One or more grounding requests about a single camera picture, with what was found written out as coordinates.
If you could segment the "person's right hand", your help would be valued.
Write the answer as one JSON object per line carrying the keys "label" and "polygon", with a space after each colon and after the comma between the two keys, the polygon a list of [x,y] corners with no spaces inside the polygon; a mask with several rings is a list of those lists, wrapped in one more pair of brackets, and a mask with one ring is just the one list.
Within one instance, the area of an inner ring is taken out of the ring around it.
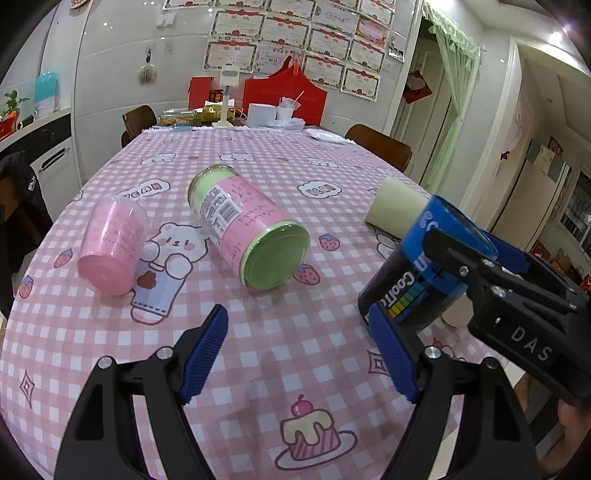
{"label": "person's right hand", "polygon": [[569,467],[590,436],[590,400],[571,405],[551,396],[531,427],[543,479],[579,479],[590,472],[589,467],[582,465]]}

